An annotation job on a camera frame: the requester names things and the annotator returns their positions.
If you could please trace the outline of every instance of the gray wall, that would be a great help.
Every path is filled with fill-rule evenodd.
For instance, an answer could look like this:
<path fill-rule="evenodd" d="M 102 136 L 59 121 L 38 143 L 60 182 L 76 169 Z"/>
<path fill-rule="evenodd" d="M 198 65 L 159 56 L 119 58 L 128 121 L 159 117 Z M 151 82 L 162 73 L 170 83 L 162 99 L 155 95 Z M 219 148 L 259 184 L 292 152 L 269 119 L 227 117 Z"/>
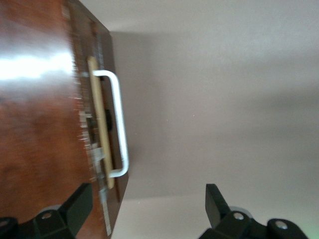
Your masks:
<path fill-rule="evenodd" d="M 319 238 L 319 2 L 82 0 L 111 31 L 130 147 L 113 239 L 194 239 L 206 183 Z"/>

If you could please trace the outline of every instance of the brown wooden cabinet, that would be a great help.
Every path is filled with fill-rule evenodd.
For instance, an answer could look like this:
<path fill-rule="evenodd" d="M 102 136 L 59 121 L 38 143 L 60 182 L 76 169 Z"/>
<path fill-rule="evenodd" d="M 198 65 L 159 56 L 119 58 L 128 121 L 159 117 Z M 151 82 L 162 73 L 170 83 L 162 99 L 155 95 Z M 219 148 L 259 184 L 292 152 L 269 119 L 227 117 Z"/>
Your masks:
<path fill-rule="evenodd" d="M 115 72 L 109 31 L 78 1 L 0 1 L 0 217 L 22 223 L 92 182 L 94 208 L 77 238 L 108 238 L 91 154 L 99 136 L 88 56 Z M 121 168 L 111 86 L 102 86 Z M 108 191 L 111 229 L 127 181 Z"/>

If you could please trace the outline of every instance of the bolt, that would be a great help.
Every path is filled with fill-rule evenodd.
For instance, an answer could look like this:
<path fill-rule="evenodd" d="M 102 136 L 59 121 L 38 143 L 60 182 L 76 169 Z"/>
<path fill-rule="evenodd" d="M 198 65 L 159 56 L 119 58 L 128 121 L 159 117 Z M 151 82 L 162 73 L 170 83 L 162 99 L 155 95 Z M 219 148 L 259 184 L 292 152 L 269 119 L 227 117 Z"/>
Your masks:
<path fill-rule="evenodd" d="M 244 220 L 244 216 L 241 213 L 234 213 L 234 218 L 237 220 Z"/>
<path fill-rule="evenodd" d="M 52 216 L 51 213 L 45 213 L 45 214 L 42 215 L 42 219 L 48 219 L 48 218 L 50 218 L 51 216 Z"/>
<path fill-rule="evenodd" d="M 280 229 L 286 230 L 288 228 L 287 224 L 284 223 L 283 221 L 276 221 L 275 222 L 276 226 L 279 227 Z"/>
<path fill-rule="evenodd" d="M 9 224 L 9 221 L 8 220 L 4 220 L 4 221 L 0 222 L 0 227 L 4 227 L 4 226 L 6 226 L 8 224 Z"/>

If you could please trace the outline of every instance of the screw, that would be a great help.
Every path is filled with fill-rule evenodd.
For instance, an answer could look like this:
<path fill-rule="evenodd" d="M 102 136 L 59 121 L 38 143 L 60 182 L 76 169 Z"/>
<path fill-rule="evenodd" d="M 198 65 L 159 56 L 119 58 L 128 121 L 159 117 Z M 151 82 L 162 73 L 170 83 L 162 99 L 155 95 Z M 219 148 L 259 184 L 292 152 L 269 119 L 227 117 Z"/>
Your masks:
<path fill-rule="evenodd" d="M 244 216 L 241 213 L 234 213 L 234 218 L 237 220 L 244 220 Z"/>
<path fill-rule="evenodd" d="M 284 223 L 283 221 L 276 221 L 275 222 L 276 226 L 279 227 L 280 229 L 286 230 L 288 228 L 287 224 Z"/>
<path fill-rule="evenodd" d="M 52 216 L 51 213 L 45 213 L 45 214 L 42 215 L 42 219 L 48 219 L 48 218 L 50 218 L 51 216 Z"/>
<path fill-rule="evenodd" d="M 6 226 L 8 224 L 9 224 L 9 221 L 8 220 L 4 220 L 4 221 L 0 222 L 0 227 L 4 227 L 4 226 Z"/>

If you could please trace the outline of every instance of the metal handle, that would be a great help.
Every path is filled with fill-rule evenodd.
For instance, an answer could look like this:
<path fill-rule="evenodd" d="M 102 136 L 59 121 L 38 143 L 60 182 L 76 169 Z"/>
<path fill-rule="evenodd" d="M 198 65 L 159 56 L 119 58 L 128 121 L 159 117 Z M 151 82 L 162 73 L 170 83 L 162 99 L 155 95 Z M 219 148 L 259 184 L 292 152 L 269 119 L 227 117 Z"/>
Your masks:
<path fill-rule="evenodd" d="M 122 169 L 112 170 L 109 173 L 109 177 L 111 178 L 121 177 L 124 174 L 126 174 L 126 172 L 129 169 L 129 154 L 128 154 L 128 146 L 126 142 L 126 135 L 125 135 L 125 126 L 124 126 L 119 79 L 113 72 L 106 71 L 106 70 L 93 71 L 93 75 L 99 76 L 99 77 L 107 76 L 109 77 L 111 82 L 112 96 L 113 96 L 114 110 L 115 110 L 115 119 L 116 119 L 119 144 L 120 144 L 120 153 L 121 153 L 121 159 L 122 159 Z"/>

